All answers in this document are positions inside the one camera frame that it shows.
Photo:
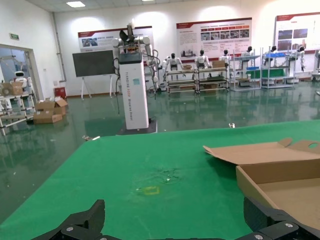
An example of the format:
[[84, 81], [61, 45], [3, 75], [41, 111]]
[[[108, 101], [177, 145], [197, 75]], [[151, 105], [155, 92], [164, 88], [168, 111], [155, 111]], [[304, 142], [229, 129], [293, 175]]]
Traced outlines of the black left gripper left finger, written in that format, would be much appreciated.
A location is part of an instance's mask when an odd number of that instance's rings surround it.
[[109, 240], [102, 234], [106, 217], [105, 201], [98, 199], [88, 210], [69, 215], [58, 227], [35, 240]]

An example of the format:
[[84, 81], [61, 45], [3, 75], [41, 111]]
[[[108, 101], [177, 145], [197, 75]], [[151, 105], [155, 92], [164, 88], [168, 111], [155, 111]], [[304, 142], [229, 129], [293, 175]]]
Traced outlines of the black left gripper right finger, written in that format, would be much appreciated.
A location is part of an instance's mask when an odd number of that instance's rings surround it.
[[320, 240], [320, 231], [284, 210], [266, 207], [252, 197], [243, 199], [245, 223], [252, 230], [240, 240]]

